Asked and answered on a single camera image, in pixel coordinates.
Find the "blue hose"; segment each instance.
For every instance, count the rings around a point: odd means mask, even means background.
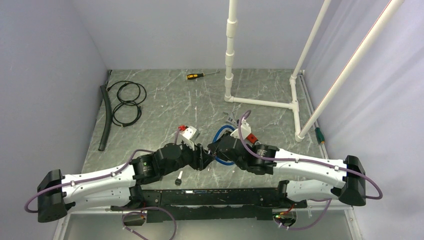
[[[219,130],[218,130],[218,132],[215,134],[215,137],[213,137],[213,140],[212,140],[212,143],[215,143],[217,140],[218,140],[218,137],[220,136],[220,134],[222,133],[222,131],[224,130],[224,129],[231,129],[231,130],[236,130],[233,126],[231,126],[231,125],[224,125],[224,126],[222,126]],[[234,162],[233,161],[224,161],[224,160],[221,160],[221,159],[219,159],[217,156],[215,157],[215,160],[218,162],[218,163],[220,163],[220,164],[223,164],[223,165],[226,165],[226,166],[231,166],[231,165],[233,165],[234,164]]]

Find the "white wall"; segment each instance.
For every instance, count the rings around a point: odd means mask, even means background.
[[[0,73],[0,239],[52,239],[24,204],[48,171],[81,171],[107,69],[71,2],[3,0]]]
[[[225,67],[228,0],[73,2],[109,69]],[[294,68],[322,3],[238,1],[234,67]]]
[[[306,67],[315,106],[387,2],[340,4]],[[319,118],[329,155],[358,156],[383,190],[355,208],[368,240],[424,239],[423,10],[424,1],[405,1]]]

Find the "black foam tube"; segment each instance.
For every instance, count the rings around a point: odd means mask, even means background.
[[[98,150],[103,152],[106,148],[106,144],[108,143],[109,133],[111,132],[112,106],[111,100],[109,99],[108,91],[106,90],[106,85],[101,85],[100,91],[103,97],[104,107],[106,108],[106,122],[104,123],[103,134],[101,135],[100,144],[98,145]]]

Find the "yellow and black screwdriver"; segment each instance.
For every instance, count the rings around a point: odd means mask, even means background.
[[[216,72],[210,72],[210,73],[206,73],[206,74],[204,74],[203,72],[202,73],[190,73],[189,75],[187,75],[187,80],[193,80],[193,79],[204,77],[204,76],[209,75],[209,74],[217,74],[219,72],[220,71],[216,71]]]

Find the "robotic arm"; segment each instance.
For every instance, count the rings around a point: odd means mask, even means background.
[[[250,131],[245,121],[241,131],[243,136],[247,136],[245,133]],[[222,206],[223,196],[234,197],[228,205],[265,208],[284,208],[295,203],[298,208],[304,208],[306,199],[338,199],[353,206],[363,206],[366,203],[365,180],[338,170],[339,167],[351,169],[364,175],[364,169],[357,157],[327,160],[295,154],[266,144],[248,146],[246,149],[237,130],[231,134],[225,133],[218,141],[207,146],[209,150],[205,150],[201,144],[194,143],[198,135],[194,127],[187,127],[179,133],[182,144],[168,143],[155,152],[144,150],[150,153],[136,158],[134,152],[127,163],[105,170],[67,175],[62,175],[59,169],[50,171],[37,188],[38,221],[51,222],[67,213],[103,206],[117,206],[114,207],[117,211],[122,208],[131,210],[158,206]],[[215,160],[215,156],[233,161],[240,169],[256,175],[285,173],[311,180],[283,180],[277,188],[245,188],[244,191],[193,189],[178,190],[180,192],[174,194],[172,190],[142,190],[142,185],[157,182],[162,176],[186,165],[201,171]],[[258,158],[259,156],[296,161],[268,161]],[[331,163],[337,168],[331,169],[305,160]],[[189,194],[200,191],[210,194]],[[156,193],[157,196],[161,195],[160,199],[151,197]],[[237,197],[243,194],[248,194],[248,197]]]

